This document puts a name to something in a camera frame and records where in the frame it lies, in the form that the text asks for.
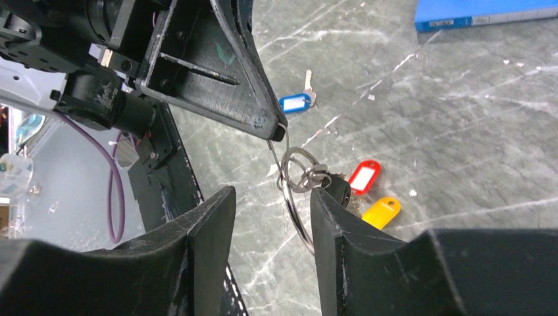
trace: metal wire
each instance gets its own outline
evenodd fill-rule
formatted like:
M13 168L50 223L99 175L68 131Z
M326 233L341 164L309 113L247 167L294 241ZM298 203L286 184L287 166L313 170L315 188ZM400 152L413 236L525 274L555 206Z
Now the metal wire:
M277 178L277 188L283 192L283 198L285 199L285 204L287 205L287 210L298 235L302 239L304 246L314 255L314 242L310 237L310 234L306 231L304 224L302 223L296 205L293 198L293 192L295 193L305 193L312 190L315 186L321 185L323 181L327 178L329 183L331 183L331 177L327 173L328 167L326 165L320 164L320 162L312 156L308 151L302 149L301 147L290 147L289 145L289 132L287 127L283 124L279 124L285 130L285 139L287 149L281 161L275 152L273 143L268 141L269 150L273 154L275 163L279 169L279 177ZM301 155L306 158L311 164L310 167L305 167L305 165L298 159L294 157L295 154ZM293 163L299 166L303 170L301 180L299 182L294 182L289 175L289 165Z

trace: bunch of keys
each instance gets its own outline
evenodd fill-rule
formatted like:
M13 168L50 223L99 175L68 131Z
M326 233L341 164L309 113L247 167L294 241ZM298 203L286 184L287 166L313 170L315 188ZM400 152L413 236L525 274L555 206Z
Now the bunch of keys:
M328 171L328 167L321 164L312 154L301 147L290 147L289 146L289 132L286 126L279 124L285 130L285 139L287 150L283 155L281 161L275 152L273 143L268 141L267 144L269 149L273 154L273 158L279 168L279 177L277 179L277 187L283 192L283 197L285 199L285 204L289 211L289 215L298 235L302 239L302 242L308 248L310 253L314 255L314 243L310 234L306 231L304 224L302 223L296 205L293 198L294 193L305 193L317 186L322 186L339 204L343 207L347 207L349 200L351 199L351 185L344 180L341 174L332 174ZM308 162L310 162L310 167L306 167L299 159L295 158L295 155L300 155ZM300 167L303 174L299 181L293 181L292 177L289 175L289 165L294 164Z
M312 80L312 70L306 70L306 80L304 83L304 91L299 94L282 97L279 100L281 109L285 114L306 111L316 104L316 93L312 89L310 81Z

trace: yellow key tag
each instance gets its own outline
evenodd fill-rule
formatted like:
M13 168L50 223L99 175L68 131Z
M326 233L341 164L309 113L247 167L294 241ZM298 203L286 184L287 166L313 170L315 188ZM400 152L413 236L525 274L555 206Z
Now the yellow key tag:
M401 204L397 199L382 197L363 214L363 220L377 229L383 229L400 210Z

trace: marble tabletop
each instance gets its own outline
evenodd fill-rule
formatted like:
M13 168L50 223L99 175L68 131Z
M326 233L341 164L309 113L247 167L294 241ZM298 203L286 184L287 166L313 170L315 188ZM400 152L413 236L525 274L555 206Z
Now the marble tabletop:
M253 34L278 97L307 69L318 106L293 145L331 171L375 159L401 213L385 231L558 224L558 20L417 35L417 0L258 0ZM238 191L230 264L252 315L320 315L314 259L290 222L265 142L175 108L206 196ZM309 195L295 197L309 229Z

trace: key tag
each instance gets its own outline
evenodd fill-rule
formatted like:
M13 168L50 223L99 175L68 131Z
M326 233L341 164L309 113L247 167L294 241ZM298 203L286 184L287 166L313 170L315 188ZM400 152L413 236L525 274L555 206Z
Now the key tag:
M386 196L374 203L374 205L363 214L362 219L381 230L399 214L400 210L400 202L394 197Z
M382 167L378 161L363 161L349 179L353 193L357 196L366 194L378 178L378 175L380 175L381 170Z
M285 114L306 111L310 109L311 103L310 95L306 93L289 95L279 99L279 104L281 104L281 109Z

